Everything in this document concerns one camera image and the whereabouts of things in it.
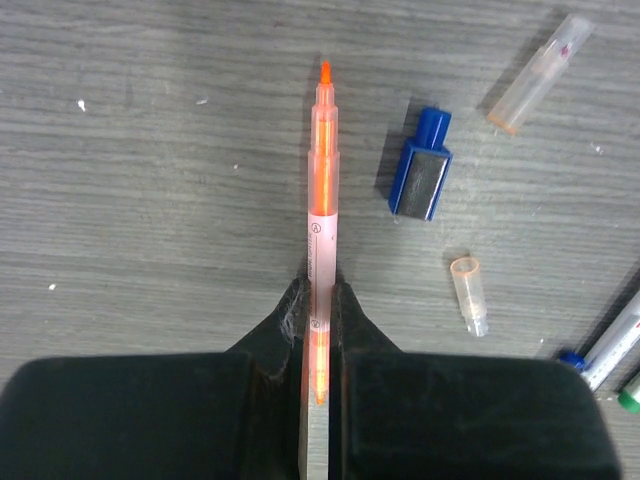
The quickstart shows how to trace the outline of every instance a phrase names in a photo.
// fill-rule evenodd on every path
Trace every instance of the clear plastic cap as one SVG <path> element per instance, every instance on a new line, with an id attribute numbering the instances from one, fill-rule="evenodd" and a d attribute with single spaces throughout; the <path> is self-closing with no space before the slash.
<path id="1" fill-rule="evenodd" d="M 569 66 L 569 59 L 593 31 L 584 17 L 569 15 L 540 48 L 498 101 L 487 118 L 515 134 Z"/>
<path id="2" fill-rule="evenodd" d="M 489 332 L 489 325 L 480 278 L 480 263 L 473 257 L 462 257 L 455 260 L 450 268 L 467 330 L 475 337 L 482 337 Z"/>

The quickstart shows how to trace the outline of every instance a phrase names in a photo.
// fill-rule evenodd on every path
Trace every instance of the gray wooden table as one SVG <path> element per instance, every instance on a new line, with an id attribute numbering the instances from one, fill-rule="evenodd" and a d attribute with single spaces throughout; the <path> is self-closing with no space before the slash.
<path id="1" fill-rule="evenodd" d="M 596 31 L 496 132 L 486 109 L 569 12 Z M 640 270 L 636 0 L 4 0 L 0 26 L 1 382 L 47 355 L 225 349 L 270 312 L 305 255 L 321 58 L 340 266 L 401 348 L 550 356 Z M 435 220 L 396 223 L 382 193 L 427 104 L 453 113 L 454 163 Z M 448 276 L 464 251 L 482 339 Z M 640 418 L 613 392 L 639 354 L 598 392 L 628 478 Z"/>

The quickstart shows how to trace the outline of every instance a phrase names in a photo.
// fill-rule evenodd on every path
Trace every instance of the marker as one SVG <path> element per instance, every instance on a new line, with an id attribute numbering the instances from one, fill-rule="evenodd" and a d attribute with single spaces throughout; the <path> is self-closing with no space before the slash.
<path id="1" fill-rule="evenodd" d="M 309 369 L 316 402 L 322 405 L 329 391 L 329 340 L 331 295 L 336 282 L 338 238 L 338 108 L 334 103 L 329 62 L 322 65 L 311 110 L 309 151 L 309 216 L 307 231 L 308 274 L 311 284 L 309 311 Z"/>
<path id="2" fill-rule="evenodd" d="M 591 390 L 595 391 L 638 343 L 638 340 L 640 340 L 640 291 L 634 295 L 584 359 L 572 352 L 561 357 L 561 360 L 582 370 L 582 377 Z"/>

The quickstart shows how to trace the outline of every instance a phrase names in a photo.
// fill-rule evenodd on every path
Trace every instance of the pen tip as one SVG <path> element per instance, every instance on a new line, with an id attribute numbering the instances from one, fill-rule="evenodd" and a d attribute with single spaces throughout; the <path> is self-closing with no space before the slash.
<path id="1" fill-rule="evenodd" d="M 324 62 L 322 64 L 320 83 L 323 85 L 329 85 L 331 83 L 331 65 L 329 65 L 329 62 Z"/>

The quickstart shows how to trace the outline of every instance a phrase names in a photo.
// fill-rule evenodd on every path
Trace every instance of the translucent pen barrel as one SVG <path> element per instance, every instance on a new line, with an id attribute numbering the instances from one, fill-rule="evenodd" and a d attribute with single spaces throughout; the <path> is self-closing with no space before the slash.
<path id="1" fill-rule="evenodd" d="M 316 89 L 311 111 L 309 151 L 308 275 L 311 284 L 309 312 L 309 368 L 317 403 L 329 390 L 331 295 L 336 280 L 338 237 L 338 109 L 328 63 Z"/>

